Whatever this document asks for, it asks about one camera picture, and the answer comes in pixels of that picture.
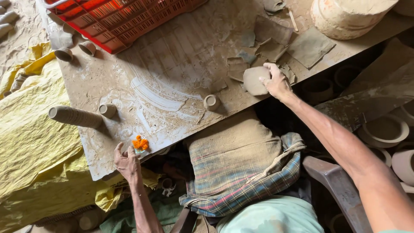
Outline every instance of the sandy floor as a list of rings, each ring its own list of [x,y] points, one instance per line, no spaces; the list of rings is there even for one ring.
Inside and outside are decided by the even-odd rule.
[[[27,59],[29,47],[48,41],[35,0],[12,0],[7,11],[16,12],[20,18],[14,23],[14,30],[0,40],[0,54],[4,54],[0,56],[0,80],[11,66]]]

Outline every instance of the man's right hand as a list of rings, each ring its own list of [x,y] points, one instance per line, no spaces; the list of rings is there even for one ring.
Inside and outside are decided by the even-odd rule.
[[[124,176],[128,183],[137,183],[141,180],[140,155],[135,154],[133,146],[128,147],[128,151],[121,153],[124,143],[119,143],[115,150],[116,169]]]
[[[271,79],[259,77],[259,80],[273,97],[282,103],[286,103],[287,99],[294,95],[289,80],[280,72],[275,63],[266,62],[263,66],[269,69],[272,77]]]

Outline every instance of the orange plastic crate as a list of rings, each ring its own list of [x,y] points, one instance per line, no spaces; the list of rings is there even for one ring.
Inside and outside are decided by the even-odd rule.
[[[44,7],[110,54],[207,0],[41,0]]]

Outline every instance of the person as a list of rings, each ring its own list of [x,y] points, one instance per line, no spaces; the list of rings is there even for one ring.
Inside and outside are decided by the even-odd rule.
[[[391,169],[354,134],[298,98],[276,64],[263,66],[269,69],[271,79],[259,79],[269,93],[309,127],[352,178],[373,232],[414,231],[414,204]],[[137,232],[163,232],[144,191],[139,157],[132,146],[121,153],[122,146],[119,143],[115,149],[115,164],[130,184]],[[223,218],[216,229],[218,233],[323,232],[308,202],[280,195]]]

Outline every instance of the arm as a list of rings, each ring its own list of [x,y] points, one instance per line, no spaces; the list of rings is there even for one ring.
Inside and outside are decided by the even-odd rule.
[[[128,147],[128,152],[121,153],[123,145],[121,142],[115,148],[115,165],[131,189],[137,233],[164,233],[144,190],[140,156],[135,154],[132,146]]]
[[[272,78],[260,81],[290,108],[343,167],[359,190],[372,230],[414,231],[414,204],[400,182],[354,134],[299,99],[275,64],[265,63]]]

